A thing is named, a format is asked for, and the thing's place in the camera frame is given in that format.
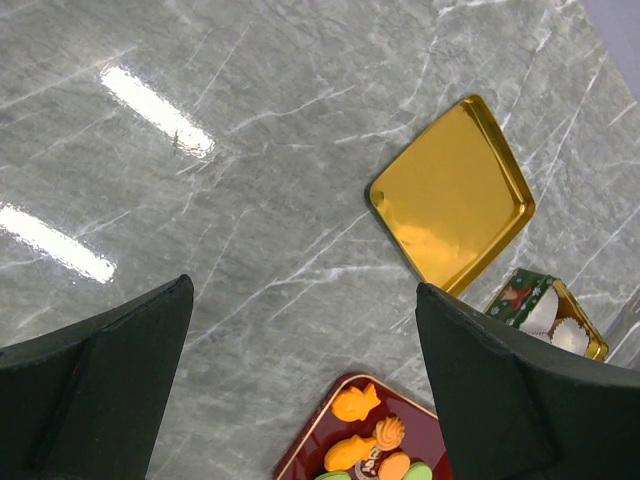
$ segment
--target gray marble table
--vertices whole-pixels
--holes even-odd
[[[347,370],[431,405],[363,189],[469,93],[538,209],[463,299],[530,267],[606,331],[640,283],[640,111],[575,1],[0,0],[0,77],[0,343],[196,284],[150,478],[268,478]]]

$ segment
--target red tray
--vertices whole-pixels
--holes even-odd
[[[380,405],[371,410],[364,421],[345,423],[338,420],[329,406],[341,390],[355,386],[364,389],[369,382],[376,386]],[[379,380],[362,374],[349,373],[340,377],[331,387],[322,403],[311,416],[304,429],[280,460],[273,472],[275,480],[313,480],[325,473],[324,455],[340,440],[360,435],[371,437],[379,420],[397,416],[405,425],[405,437],[402,451],[411,458],[411,462],[424,462],[433,470],[434,480],[452,480],[451,467],[442,439],[438,417],[433,413],[392,390]],[[358,462],[349,470],[351,478],[357,480],[376,480],[377,467],[385,456],[393,452],[373,450],[370,459],[373,462]]]

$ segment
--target small gold tray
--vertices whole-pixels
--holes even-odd
[[[369,199],[426,282],[460,294],[533,216],[531,191],[482,97],[427,128]]]

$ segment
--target tray rim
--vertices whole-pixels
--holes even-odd
[[[443,288],[443,290],[454,296],[458,296],[460,293],[462,293],[465,288],[467,288],[478,276],[480,276],[480,274],[498,257],[498,255],[509,245],[509,243],[512,242],[515,237],[524,229],[524,227],[533,217],[536,210],[536,203],[531,188],[524,178],[522,170],[518,165],[511,147],[509,147],[504,132],[498,125],[495,115],[487,105],[484,98],[479,94],[474,93],[458,101],[449,110],[447,110],[434,122],[428,125],[427,128],[425,128],[425,130],[420,133],[420,135],[418,135],[418,137],[416,137],[413,142],[407,145],[406,148],[394,160],[392,160],[382,170],[382,172],[380,172],[373,179],[373,181],[369,183],[365,192],[365,198],[367,199],[367,202],[372,208],[375,216],[379,219],[385,230],[391,235],[396,246],[400,248],[401,252],[405,256],[405,259],[409,262],[414,272],[422,279],[422,281],[429,282],[429,279],[425,278],[420,269],[418,269],[418,267],[416,266],[413,258],[407,253],[402,242],[400,242],[400,240],[396,237],[393,230],[389,228],[389,225],[385,221],[384,217],[375,206],[372,195],[380,178],[387,172],[387,170],[391,166],[393,166],[393,164],[398,159],[402,157],[402,155],[404,155],[404,153],[409,148],[411,148],[412,145],[418,142],[427,132],[429,132],[429,130],[431,130],[434,125],[436,125],[448,113],[458,107],[465,108],[465,105],[470,106],[468,109],[466,109],[466,111],[470,114],[470,116],[472,116],[477,127],[482,131],[483,135],[487,139],[489,147],[498,159],[500,171],[505,179],[505,182],[508,184],[510,193],[515,197],[516,201],[514,201],[513,205],[514,211],[516,211],[517,214],[512,220],[505,223],[505,225],[496,235],[495,239],[492,242],[488,243],[484,250],[467,267],[460,271],[462,273],[457,275],[457,279],[453,281],[449,280],[447,282],[449,283],[449,285],[445,284],[439,286],[440,288],[446,286],[446,288]],[[481,111],[484,114],[484,118],[480,118],[478,116],[478,111]]]
[[[439,423],[438,416],[435,413],[427,410],[425,407],[423,407],[423,406],[419,405],[418,403],[416,403],[415,401],[411,400],[406,395],[403,395],[402,393],[398,392],[396,389],[391,388],[389,385],[387,385],[386,383],[378,380],[374,376],[372,376],[372,375],[370,375],[368,373],[363,373],[363,372],[345,373],[345,374],[339,376],[331,384],[331,387],[329,387],[329,389],[327,390],[327,393],[322,398],[322,400],[318,404],[318,407],[316,408],[316,410],[314,410],[312,416],[310,417],[310,418],[313,419],[313,422],[305,423],[305,425],[302,427],[302,430],[301,430],[301,432],[304,432],[304,434],[303,435],[298,435],[298,437],[296,437],[296,439],[293,441],[293,443],[291,444],[289,449],[285,452],[285,454],[282,456],[280,461],[276,464],[276,466],[275,466],[275,468],[273,470],[273,475],[272,475],[274,480],[281,480],[282,479],[282,477],[284,476],[285,472],[287,471],[289,466],[293,463],[293,460],[296,458],[296,456],[298,455],[298,453],[302,449],[302,445],[304,445],[305,441],[309,438],[309,436],[311,436],[311,432],[313,432],[315,427],[318,425],[318,423],[320,422],[320,419],[322,419],[324,417],[324,415],[327,413],[327,410],[331,406],[331,403],[333,403],[333,400],[338,395],[338,393],[340,393],[342,391],[342,389],[345,387],[345,385],[349,384],[350,382],[352,382],[353,380],[356,380],[358,378],[364,378],[364,379],[367,379],[369,381],[373,381],[374,383],[376,383],[378,385],[382,385],[384,388],[389,390],[391,393],[393,393],[394,395],[397,395],[399,398],[401,398],[403,401],[407,402],[411,406],[413,406],[413,407],[417,408],[418,410],[421,410],[422,412],[426,413],[427,415],[433,417]]]

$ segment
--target toy food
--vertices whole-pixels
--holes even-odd
[[[351,480],[351,475],[347,472],[329,472],[316,477],[316,480]]]
[[[404,425],[398,417],[388,417],[376,423],[373,432],[376,446],[383,452],[398,448],[404,438]]]
[[[398,452],[387,457],[378,469],[380,480],[402,480],[409,471],[411,460],[406,453]]]
[[[349,470],[358,460],[368,460],[371,449],[375,446],[375,438],[362,439],[354,435],[342,440],[331,447],[324,456],[324,468],[328,472]]]
[[[350,387],[340,392],[331,404],[331,411],[343,422],[364,420],[369,412],[380,405],[373,383],[367,385],[364,392],[356,387]]]
[[[404,476],[402,480],[432,480],[433,472],[431,469],[422,462],[416,462],[411,465],[411,468]]]

